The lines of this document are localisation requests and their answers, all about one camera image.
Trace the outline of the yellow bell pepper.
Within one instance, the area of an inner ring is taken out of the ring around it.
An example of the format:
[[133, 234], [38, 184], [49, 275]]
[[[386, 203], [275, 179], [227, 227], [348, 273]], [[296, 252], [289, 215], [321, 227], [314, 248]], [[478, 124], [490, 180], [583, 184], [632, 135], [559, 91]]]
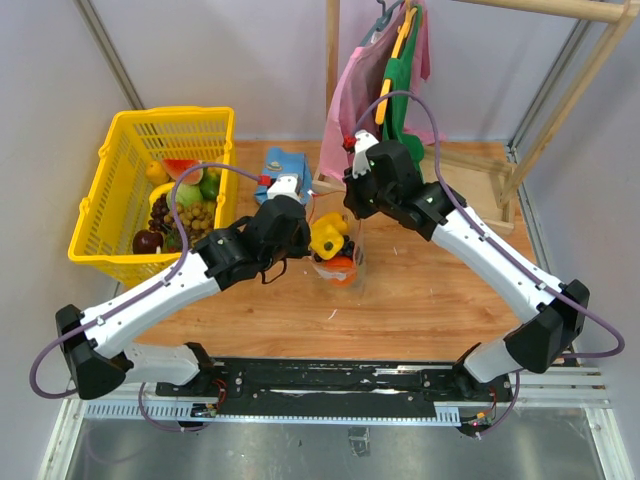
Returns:
[[311, 227], [310, 248], [322, 260], [331, 260], [343, 246], [344, 236], [335, 226], [316, 223]]
[[322, 226], [331, 226], [340, 234], [346, 235], [349, 232], [349, 221], [346, 215], [339, 212], [331, 212], [319, 218]]

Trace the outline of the clear zip bag orange zipper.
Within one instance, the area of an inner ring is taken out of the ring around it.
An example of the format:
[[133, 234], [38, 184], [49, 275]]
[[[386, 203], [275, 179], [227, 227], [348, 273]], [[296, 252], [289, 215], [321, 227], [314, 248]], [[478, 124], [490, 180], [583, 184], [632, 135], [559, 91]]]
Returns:
[[314, 193], [308, 206], [310, 262], [330, 288], [361, 291], [366, 274], [364, 227], [340, 191]]

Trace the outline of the black grape bunch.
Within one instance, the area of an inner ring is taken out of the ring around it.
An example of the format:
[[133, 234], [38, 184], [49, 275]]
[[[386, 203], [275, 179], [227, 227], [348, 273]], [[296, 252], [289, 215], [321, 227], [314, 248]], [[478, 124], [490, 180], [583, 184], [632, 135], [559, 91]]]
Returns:
[[354, 253], [355, 253], [355, 247], [356, 247], [355, 241], [349, 235], [344, 235], [343, 245], [341, 249], [338, 251], [337, 256], [353, 259]]

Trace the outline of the orange fruit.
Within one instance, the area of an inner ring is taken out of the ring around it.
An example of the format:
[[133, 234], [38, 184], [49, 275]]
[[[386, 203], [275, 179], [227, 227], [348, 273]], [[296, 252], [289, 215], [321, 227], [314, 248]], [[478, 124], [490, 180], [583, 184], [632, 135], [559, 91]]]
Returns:
[[321, 265], [320, 274], [331, 284], [346, 287], [357, 279], [357, 268], [349, 257], [336, 256]]

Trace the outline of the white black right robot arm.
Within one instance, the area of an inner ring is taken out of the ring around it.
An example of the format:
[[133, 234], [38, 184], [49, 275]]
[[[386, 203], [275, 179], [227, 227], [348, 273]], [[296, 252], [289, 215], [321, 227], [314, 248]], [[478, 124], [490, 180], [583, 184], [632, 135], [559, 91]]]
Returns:
[[474, 400], [498, 377], [541, 374], [581, 333], [590, 292], [564, 283], [513, 249], [441, 181], [424, 182], [409, 150], [360, 131], [344, 141], [353, 163], [344, 172], [345, 206], [363, 220], [382, 213], [461, 260], [510, 307], [520, 324], [478, 343], [454, 364], [455, 392]]

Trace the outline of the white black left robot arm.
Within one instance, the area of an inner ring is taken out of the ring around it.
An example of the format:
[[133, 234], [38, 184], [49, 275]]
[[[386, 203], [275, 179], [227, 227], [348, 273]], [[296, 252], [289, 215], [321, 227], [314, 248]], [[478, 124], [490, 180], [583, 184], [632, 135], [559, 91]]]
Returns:
[[192, 395], [215, 384], [215, 367], [204, 347], [141, 345], [136, 338], [201, 299], [255, 277], [288, 259], [308, 255], [305, 208], [278, 195], [252, 217], [215, 229], [170, 267], [101, 305], [67, 305], [56, 314], [61, 349], [79, 397], [93, 400], [125, 383], [165, 383]]

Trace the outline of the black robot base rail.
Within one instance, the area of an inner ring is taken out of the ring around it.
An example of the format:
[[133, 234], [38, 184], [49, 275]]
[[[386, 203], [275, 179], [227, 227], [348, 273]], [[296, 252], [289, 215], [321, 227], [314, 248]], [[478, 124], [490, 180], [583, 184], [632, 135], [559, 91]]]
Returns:
[[486, 384], [451, 363], [267, 360], [211, 361], [203, 378], [185, 385], [153, 383], [158, 397], [186, 398], [181, 427], [213, 420], [265, 423], [443, 425], [471, 438], [505, 419], [519, 379], [503, 374]]

